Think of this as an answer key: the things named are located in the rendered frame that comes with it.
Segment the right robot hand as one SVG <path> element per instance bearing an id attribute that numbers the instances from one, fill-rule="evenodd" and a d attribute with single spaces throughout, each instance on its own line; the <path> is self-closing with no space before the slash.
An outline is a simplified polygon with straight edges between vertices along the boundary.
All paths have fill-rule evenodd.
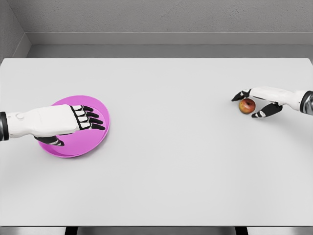
<path id="1" fill-rule="evenodd" d="M 257 87 L 240 91 L 231 101 L 239 101 L 249 97 L 267 100 L 270 104 L 251 115 L 252 118 L 265 118 L 282 111 L 283 105 L 287 103 L 287 97 L 289 94 L 289 91 L 279 88 Z"/>

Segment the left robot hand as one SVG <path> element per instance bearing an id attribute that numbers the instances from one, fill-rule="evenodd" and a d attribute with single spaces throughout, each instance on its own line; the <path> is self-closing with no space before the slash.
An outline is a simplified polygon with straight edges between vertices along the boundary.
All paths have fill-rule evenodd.
<path id="1" fill-rule="evenodd" d="M 59 135 L 96 129 L 104 131 L 103 121 L 94 109 L 84 105 L 56 105 L 33 109 L 25 115 L 29 121 L 30 133 L 44 144 L 64 146 Z"/>

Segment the red yellow apple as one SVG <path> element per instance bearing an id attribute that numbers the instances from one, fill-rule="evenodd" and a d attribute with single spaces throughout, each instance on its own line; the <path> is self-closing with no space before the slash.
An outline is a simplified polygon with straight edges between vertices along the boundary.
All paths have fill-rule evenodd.
<path id="1" fill-rule="evenodd" d="M 255 111 L 255 108 L 256 103 L 250 98 L 245 98 L 239 102 L 239 110 L 243 114 L 251 114 Z"/>

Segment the pink round plate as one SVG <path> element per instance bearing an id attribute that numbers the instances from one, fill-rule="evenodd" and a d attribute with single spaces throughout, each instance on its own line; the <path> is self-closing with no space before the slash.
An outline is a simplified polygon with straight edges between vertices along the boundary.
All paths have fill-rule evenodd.
<path id="1" fill-rule="evenodd" d="M 97 129 L 87 129 L 77 131 L 73 134 L 58 136 L 64 142 L 64 146 L 54 146 L 38 142 L 39 146 L 47 153 L 60 157 L 72 158 L 81 156 L 93 150 L 99 145 L 108 133 L 110 126 L 110 114 L 107 107 L 98 99 L 86 95 L 74 95 L 56 101 L 53 105 L 86 105 L 93 109 L 103 121 L 104 131 Z"/>

